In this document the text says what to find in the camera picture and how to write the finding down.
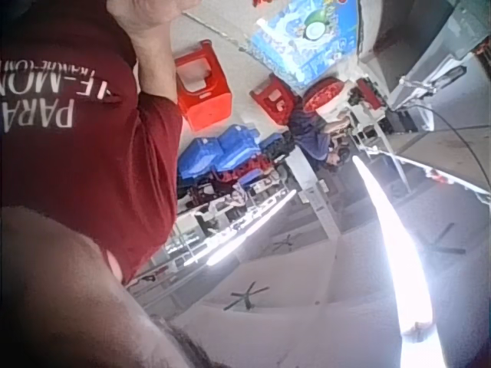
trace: red plastic bin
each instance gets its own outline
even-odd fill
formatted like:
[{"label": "red plastic bin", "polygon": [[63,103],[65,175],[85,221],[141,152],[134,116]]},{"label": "red plastic bin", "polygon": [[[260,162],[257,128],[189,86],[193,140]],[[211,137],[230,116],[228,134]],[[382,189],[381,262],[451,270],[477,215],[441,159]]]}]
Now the red plastic bin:
[{"label": "red plastic bin", "polygon": [[[272,95],[279,92],[276,99]],[[255,102],[271,117],[278,125],[287,125],[288,118],[295,107],[295,95],[274,74],[269,75],[268,86],[258,94],[251,90],[249,93]]]},{"label": "red plastic bin", "polygon": [[176,59],[176,66],[182,67],[199,59],[206,59],[210,73],[205,77],[206,86],[194,92],[188,91],[177,75],[177,96],[179,107],[194,131],[207,128],[232,114],[232,92],[223,69],[216,58],[212,42],[200,42],[201,49]]}]

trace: red t-shirt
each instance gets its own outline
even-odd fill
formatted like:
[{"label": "red t-shirt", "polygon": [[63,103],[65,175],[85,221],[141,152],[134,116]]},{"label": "red t-shirt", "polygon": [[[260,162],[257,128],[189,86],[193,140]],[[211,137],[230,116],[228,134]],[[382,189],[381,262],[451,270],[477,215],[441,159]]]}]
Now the red t-shirt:
[{"label": "red t-shirt", "polygon": [[41,0],[2,45],[2,205],[91,237],[124,282],[176,218],[181,113],[137,94],[128,37],[102,0]]}]

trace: poster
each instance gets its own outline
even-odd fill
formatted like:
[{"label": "poster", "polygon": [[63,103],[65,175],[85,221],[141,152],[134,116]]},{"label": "poster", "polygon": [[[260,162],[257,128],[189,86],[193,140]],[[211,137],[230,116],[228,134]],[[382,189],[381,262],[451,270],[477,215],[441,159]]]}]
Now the poster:
[{"label": "poster", "polygon": [[252,56],[296,91],[358,47],[357,0],[292,0],[274,18],[256,24]]}]

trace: cable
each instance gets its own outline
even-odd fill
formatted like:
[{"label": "cable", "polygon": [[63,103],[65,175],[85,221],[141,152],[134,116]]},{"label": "cable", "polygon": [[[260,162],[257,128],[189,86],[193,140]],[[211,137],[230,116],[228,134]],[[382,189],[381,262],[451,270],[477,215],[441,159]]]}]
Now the cable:
[{"label": "cable", "polygon": [[477,155],[476,153],[473,151],[473,149],[471,148],[471,146],[468,144],[468,142],[462,138],[462,136],[459,134],[459,132],[452,126],[450,125],[450,123],[447,121],[447,119],[445,119],[444,117],[442,117],[438,112],[436,112],[435,110],[429,108],[429,107],[426,107],[426,106],[423,106],[423,105],[412,105],[412,106],[409,106],[409,107],[404,107],[402,109],[400,109],[399,111],[401,110],[409,110],[411,107],[419,107],[420,109],[424,109],[424,110],[429,110],[431,111],[432,113],[434,113],[435,115],[437,115],[454,133],[456,136],[459,137],[459,139],[462,141],[462,143],[467,147],[467,149],[469,150],[470,154],[473,155],[474,159],[476,160],[476,163],[477,165],[479,166],[479,168],[481,169],[481,172],[483,173],[484,175],[484,178],[486,179],[486,182],[488,184],[488,187],[491,188],[491,182],[489,182],[489,177],[488,175],[486,174],[486,171],[484,170],[484,167],[483,165],[481,164],[481,162],[479,161],[479,159],[477,158]]}]

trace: person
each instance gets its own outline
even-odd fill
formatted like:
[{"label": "person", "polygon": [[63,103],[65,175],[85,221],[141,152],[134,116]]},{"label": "person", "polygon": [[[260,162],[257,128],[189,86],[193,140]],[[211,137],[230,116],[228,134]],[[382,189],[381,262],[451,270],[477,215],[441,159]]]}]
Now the person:
[{"label": "person", "polygon": [[37,0],[3,34],[3,360],[223,366],[124,288],[176,218],[170,24],[196,3]]},{"label": "person", "polygon": [[295,143],[306,154],[311,164],[324,162],[327,166],[335,168],[349,160],[349,148],[338,145],[336,140],[331,139],[334,132],[347,128],[351,123],[349,117],[343,113],[339,118],[339,121],[324,124],[324,120],[316,112],[306,113],[302,100],[298,99],[288,118],[288,128]]}]

